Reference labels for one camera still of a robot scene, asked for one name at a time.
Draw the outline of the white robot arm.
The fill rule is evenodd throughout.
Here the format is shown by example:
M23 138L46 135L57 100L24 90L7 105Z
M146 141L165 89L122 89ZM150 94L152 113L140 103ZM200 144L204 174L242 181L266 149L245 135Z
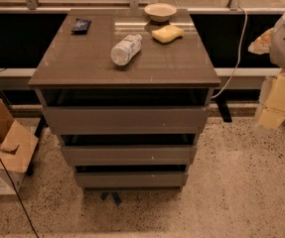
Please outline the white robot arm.
M257 126L274 131L285 120L285 13L276 22L270 39L270 61L282 68L264 80L257 109Z

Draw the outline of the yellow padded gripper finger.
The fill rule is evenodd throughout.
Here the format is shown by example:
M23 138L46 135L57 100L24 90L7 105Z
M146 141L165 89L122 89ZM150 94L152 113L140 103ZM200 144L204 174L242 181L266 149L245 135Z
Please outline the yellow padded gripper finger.
M273 131L285 120L285 72L266 80L265 83L270 88L260 95L261 113L257 125Z

